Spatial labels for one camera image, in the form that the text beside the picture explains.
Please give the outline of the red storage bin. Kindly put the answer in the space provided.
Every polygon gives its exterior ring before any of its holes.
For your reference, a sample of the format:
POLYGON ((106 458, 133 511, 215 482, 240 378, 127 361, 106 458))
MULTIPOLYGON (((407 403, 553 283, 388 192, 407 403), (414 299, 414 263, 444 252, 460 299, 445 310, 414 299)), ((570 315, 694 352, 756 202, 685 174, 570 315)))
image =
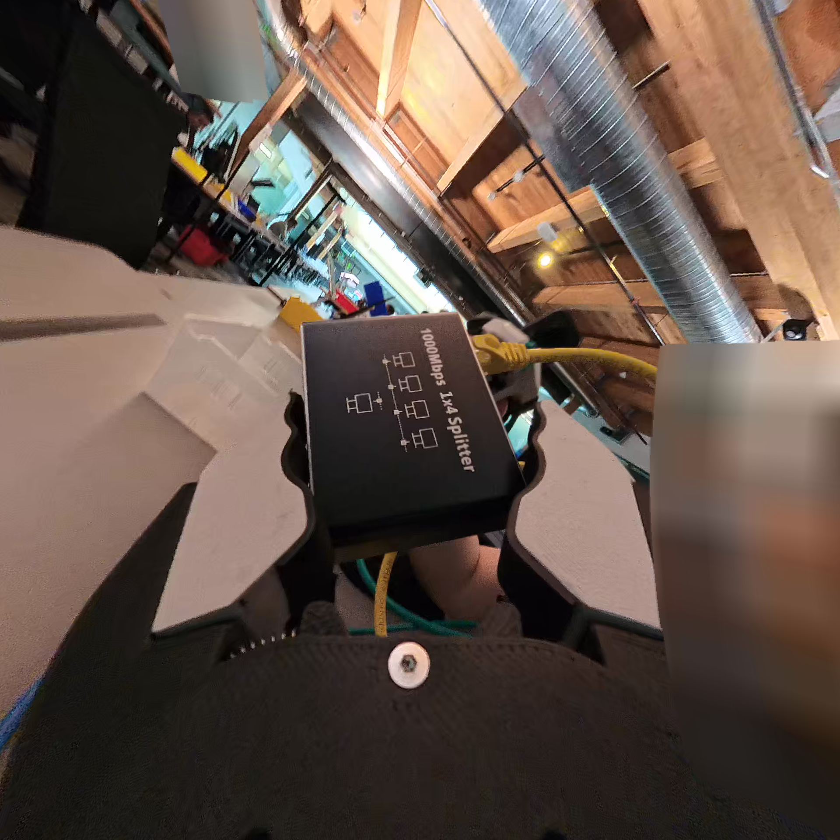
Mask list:
POLYGON ((176 250, 200 267, 216 267, 229 260, 224 243, 219 243, 204 228, 187 225, 180 234, 176 250))

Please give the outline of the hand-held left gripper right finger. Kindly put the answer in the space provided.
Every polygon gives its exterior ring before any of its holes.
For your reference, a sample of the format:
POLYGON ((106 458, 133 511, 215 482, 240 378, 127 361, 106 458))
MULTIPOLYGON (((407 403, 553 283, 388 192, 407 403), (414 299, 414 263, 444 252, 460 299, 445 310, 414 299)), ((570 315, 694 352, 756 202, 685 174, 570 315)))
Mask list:
POLYGON ((610 627, 660 642, 644 520, 615 454, 555 403, 541 402, 524 479, 498 564, 524 636, 584 647, 596 627, 610 627))

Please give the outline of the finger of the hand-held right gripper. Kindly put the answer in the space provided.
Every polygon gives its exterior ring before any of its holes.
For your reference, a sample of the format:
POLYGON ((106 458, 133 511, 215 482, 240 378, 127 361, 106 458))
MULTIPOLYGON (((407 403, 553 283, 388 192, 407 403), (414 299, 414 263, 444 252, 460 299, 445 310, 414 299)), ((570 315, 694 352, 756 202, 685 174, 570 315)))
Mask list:
POLYGON ((467 321, 467 331, 470 335, 492 334, 501 341, 537 349, 573 349, 581 344, 574 320, 565 311, 552 311, 523 326, 484 312, 467 321))
POLYGON ((528 366, 493 376, 493 401, 500 418, 519 417, 536 404, 542 384, 541 366, 528 366))

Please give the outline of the black upright panel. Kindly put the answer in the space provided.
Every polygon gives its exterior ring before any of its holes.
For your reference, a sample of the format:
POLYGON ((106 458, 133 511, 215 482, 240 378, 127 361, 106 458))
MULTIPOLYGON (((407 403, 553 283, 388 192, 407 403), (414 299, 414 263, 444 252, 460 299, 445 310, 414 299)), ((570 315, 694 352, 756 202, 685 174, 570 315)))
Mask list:
POLYGON ((68 14, 17 226, 95 245, 138 269, 156 242, 185 119, 92 19, 68 14))

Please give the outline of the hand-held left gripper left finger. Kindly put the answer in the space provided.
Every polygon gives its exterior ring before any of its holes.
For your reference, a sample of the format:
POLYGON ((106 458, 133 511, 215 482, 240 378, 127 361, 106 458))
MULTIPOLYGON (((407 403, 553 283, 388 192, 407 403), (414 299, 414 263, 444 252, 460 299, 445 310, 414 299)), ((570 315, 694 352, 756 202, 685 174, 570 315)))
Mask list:
POLYGON ((204 469, 185 517, 151 631, 226 625, 284 636, 325 605, 337 574, 309 486, 305 402, 289 392, 204 469))

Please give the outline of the person's right forearm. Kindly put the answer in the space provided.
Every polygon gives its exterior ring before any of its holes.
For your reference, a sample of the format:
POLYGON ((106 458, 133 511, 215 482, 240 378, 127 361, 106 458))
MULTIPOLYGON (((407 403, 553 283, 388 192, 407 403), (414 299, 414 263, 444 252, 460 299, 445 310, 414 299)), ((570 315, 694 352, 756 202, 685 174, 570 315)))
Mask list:
POLYGON ((419 584, 447 618, 480 622, 504 592, 498 580, 500 550, 474 535, 408 551, 419 584))

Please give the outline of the large silver ventilation duct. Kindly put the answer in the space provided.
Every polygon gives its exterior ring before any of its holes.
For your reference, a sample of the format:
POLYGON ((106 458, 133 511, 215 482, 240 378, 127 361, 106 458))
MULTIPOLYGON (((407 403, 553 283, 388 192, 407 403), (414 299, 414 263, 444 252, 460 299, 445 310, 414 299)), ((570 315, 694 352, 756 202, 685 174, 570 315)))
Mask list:
POLYGON ((761 331, 627 78, 594 6, 479 2, 526 81, 520 120, 572 190, 589 186, 691 343, 761 331))

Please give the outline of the yellow storage bin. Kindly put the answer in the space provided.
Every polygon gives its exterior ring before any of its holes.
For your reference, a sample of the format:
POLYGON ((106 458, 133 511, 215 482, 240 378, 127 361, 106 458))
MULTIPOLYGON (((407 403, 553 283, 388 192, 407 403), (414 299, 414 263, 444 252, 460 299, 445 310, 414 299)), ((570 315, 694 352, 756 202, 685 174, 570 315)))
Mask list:
POLYGON ((199 189, 203 189, 204 186, 209 186, 212 173, 204 165, 198 163, 180 145, 174 147, 172 150, 171 162, 199 189))
POLYGON ((304 324, 322 322, 325 318, 310 303, 298 296, 291 296, 282 304, 278 320, 300 333, 304 324))

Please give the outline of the black ethernet splitter box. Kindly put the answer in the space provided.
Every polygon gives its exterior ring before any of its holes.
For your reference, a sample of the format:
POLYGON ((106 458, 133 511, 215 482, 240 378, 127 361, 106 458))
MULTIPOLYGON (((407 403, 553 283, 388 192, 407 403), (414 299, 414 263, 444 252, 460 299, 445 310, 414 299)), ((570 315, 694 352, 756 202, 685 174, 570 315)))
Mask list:
POLYGON ((454 312, 306 322, 310 489, 337 560, 503 529, 525 482, 454 312))

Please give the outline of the slim silver duct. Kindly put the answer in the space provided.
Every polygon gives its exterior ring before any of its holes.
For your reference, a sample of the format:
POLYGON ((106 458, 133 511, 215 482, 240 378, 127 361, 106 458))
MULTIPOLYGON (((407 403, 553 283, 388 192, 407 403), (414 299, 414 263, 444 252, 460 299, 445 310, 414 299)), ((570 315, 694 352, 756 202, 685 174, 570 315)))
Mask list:
POLYGON ((311 96, 300 120, 364 195, 359 202, 382 215, 384 226, 394 229, 391 237, 402 240, 401 248, 427 269, 433 284, 454 305, 464 310, 488 309, 520 327, 534 320, 515 290, 485 271, 445 229, 441 218, 424 205, 306 65, 281 6, 267 2, 266 8, 269 43, 290 69, 302 75, 311 96))

